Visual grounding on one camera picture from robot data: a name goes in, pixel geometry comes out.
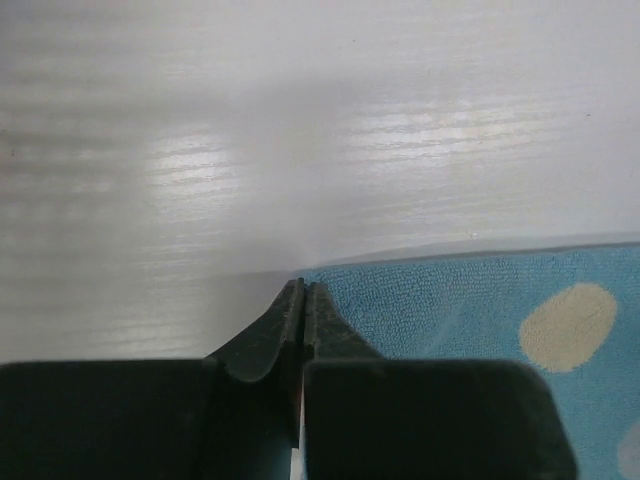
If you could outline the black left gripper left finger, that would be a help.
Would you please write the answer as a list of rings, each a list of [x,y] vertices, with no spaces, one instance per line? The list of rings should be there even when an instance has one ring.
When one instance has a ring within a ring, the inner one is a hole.
[[[302,280],[203,358],[1,368],[5,479],[286,479],[299,441]]]

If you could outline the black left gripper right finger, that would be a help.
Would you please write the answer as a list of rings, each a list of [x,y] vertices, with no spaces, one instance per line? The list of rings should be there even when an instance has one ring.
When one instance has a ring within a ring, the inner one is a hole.
[[[574,479],[551,391],[508,360],[393,360],[305,302],[304,456],[311,479]]]

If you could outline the blue polka dot towel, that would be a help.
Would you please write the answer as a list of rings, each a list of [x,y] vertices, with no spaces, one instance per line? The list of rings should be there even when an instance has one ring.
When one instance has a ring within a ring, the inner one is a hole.
[[[639,249],[307,270],[392,358],[510,359],[550,386],[584,479],[639,475]]]

